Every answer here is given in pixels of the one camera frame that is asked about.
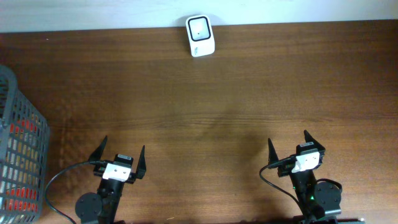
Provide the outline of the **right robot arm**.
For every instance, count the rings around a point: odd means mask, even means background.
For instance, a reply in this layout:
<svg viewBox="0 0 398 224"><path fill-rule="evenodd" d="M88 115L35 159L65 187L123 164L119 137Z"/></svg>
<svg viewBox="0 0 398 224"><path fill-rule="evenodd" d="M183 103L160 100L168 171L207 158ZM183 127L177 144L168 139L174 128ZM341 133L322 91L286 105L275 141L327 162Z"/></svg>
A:
<svg viewBox="0 0 398 224"><path fill-rule="evenodd" d="M305 142L297 145L295 154L284 159L278 158L269 139L268 164L259 171L277 169L279 177L289 176L296 196L265 178L262 180L295 201L302 212L299 223L338 223L342 185L334 180L315 178L313 171L322 165L326 149L308 131L303 133Z"/></svg>

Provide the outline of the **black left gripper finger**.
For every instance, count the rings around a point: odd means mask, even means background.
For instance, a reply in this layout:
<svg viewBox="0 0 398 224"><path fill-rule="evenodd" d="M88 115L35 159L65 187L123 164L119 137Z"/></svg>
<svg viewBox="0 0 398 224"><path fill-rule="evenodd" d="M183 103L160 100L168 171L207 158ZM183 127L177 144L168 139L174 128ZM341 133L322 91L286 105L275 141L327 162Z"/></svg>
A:
<svg viewBox="0 0 398 224"><path fill-rule="evenodd" d="M143 179L146 174L145 146L142 147L136 168L136 178Z"/></svg>
<svg viewBox="0 0 398 224"><path fill-rule="evenodd" d="M101 141L100 145L91 153L91 155L88 158L89 162L93 161L100 161L101 156L103 154L103 151L106 147L106 143L108 141L108 137L105 136L104 139Z"/></svg>

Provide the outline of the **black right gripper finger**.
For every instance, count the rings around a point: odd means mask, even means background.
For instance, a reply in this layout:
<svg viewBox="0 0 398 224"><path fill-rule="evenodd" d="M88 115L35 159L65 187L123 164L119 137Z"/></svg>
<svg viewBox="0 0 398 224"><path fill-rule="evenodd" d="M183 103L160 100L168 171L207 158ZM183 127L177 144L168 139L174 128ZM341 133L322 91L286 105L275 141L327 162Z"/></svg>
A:
<svg viewBox="0 0 398 224"><path fill-rule="evenodd" d="M304 133L304 138L305 138L305 141L306 141L306 142L312 142L313 145L314 145L320 152L321 152L321 151L325 152L325 147L322 146L317 140L315 140L307 130L304 130L303 133Z"/></svg>
<svg viewBox="0 0 398 224"><path fill-rule="evenodd" d="M275 164L276 162L278 162L279 158L278 158L277 153L275 151L275 147L274 147L274 145L272 143L272 140L269 138L267 140L267 142L268 142L268 149L269 149L268 164L272 165L272 164Z"/></svg>

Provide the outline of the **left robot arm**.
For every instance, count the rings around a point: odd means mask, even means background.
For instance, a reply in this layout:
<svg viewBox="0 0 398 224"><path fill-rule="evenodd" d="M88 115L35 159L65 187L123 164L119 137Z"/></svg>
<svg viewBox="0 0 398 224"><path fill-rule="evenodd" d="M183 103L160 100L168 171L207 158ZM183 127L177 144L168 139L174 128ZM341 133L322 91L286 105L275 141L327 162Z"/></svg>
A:
<svg viewBox="0 0 398 224"><path fill-rule="evenodd" d="M75 204L75 213L82 223L114 223L124 185L133 184L146 174L145 147L133 169L134 159L123 154L116 154L111 161L101 160L107 140L104 138L88 159L101 181L96 192L83 194Z"/></svg>

